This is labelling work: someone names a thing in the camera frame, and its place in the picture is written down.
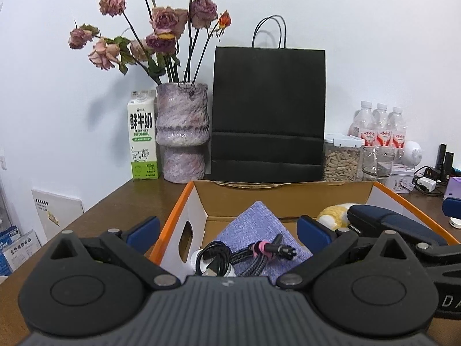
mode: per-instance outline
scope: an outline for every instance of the textured ceramic vase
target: textured ceramic vase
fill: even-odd
[[[206,84],[157,86],[157,143],[165,147],[163,177],[187,183],[205,175],[205,146],[210,139]]]

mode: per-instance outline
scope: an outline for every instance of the jar of seeds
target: jar of seeds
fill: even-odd
[[[325,134],[323,180],[353,182],[365,141],[356,136]]]

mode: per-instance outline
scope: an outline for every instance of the wooden table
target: wooden table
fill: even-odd
[[[158,216],[164,222],[184,186],[163,179],[129,181],[93,208],[85,212],[68,228],[80,237],[94,237],[111,227],[127,230],[148,216]],[[411,203],[437,221],[461,241],[461,231],[448,224],[441,210],[441,199],[419,193],[404,196]],[[48,247],[46,244],[27,260],[10,278],[0,285],[0,345],[13,346],[29,333],[19,312],[19,290]],[[434,319],[429,334],[443,346],[461,345],[461,321]]]

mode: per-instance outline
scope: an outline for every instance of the plush toy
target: plush toy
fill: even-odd
[[[335,231],[340,227],[347,227],[350,222],[347,219],[347,210],[355,203],[345,203],[336,206],[328,206],[317,216],[317,222]]]

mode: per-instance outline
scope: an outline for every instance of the clear drinking glass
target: clear drinking glass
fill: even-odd
[[[362,155],[362,181],[378,181],[386,184],[396,157],[393,148],[385,146],[364,147]]]

